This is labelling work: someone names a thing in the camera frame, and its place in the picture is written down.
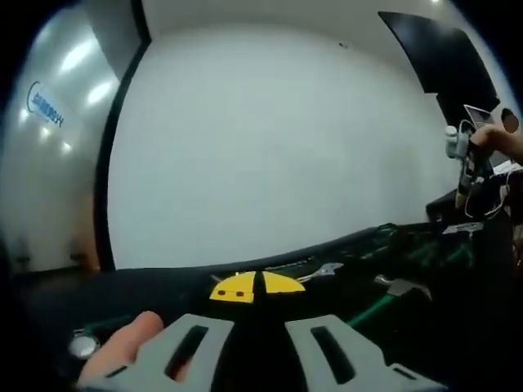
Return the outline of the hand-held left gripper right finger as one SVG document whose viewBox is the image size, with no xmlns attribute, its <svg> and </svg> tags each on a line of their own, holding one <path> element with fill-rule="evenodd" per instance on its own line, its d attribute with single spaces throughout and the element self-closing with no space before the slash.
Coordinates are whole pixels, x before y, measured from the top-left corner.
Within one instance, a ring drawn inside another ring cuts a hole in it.
<svg viewBox="0 0 523 392">
<path fill-rule="evenodd" d="M 389 305 L 370 276 L 309 283 L 257 273 L 257 388 L 261 391 L 446 391 L 387 359 L 363 326 Z"/>
</svg>

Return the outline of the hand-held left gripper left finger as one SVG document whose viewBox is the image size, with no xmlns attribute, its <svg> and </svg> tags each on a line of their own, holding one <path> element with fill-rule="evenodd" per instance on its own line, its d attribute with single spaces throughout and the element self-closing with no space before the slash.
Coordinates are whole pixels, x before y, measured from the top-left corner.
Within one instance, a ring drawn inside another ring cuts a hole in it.
<svg viewBox="0 0 523 392">
<path fill-rule="evenodd" d="M 136 362 L 81 391 L 255 391 L 257 343 L 241 318 L 185 314 L 141 346 Z"/>
</svg>

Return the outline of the person's right hand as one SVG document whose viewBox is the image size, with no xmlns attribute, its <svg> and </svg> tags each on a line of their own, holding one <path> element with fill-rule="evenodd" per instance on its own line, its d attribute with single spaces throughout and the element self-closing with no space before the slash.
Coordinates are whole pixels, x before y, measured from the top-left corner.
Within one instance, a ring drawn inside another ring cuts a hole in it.
<svg viewBox="0 0 523 392">
<path fill-rule="evenodd" d="M 516 143 L 516 136 L 504 128 L 488 125 L 475 131 L 470 141 L 478 147 L 508 154 Z"/>
</svg>

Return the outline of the person's left hand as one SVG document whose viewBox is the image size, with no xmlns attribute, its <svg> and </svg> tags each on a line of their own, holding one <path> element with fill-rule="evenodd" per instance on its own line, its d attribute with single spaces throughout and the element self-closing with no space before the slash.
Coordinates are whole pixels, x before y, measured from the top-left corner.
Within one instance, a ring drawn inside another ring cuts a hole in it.
<svg viewBox="0 0 523 392">
<path fill-rule="evenodd" d="M 129 324 L 117 330 L 89 358 L 78 378 L 78 386 L 104 378 L 136 362 L 142 345 L 164 329 L 163 320 L 152 311 L 140 313 Z"/>
</svg>

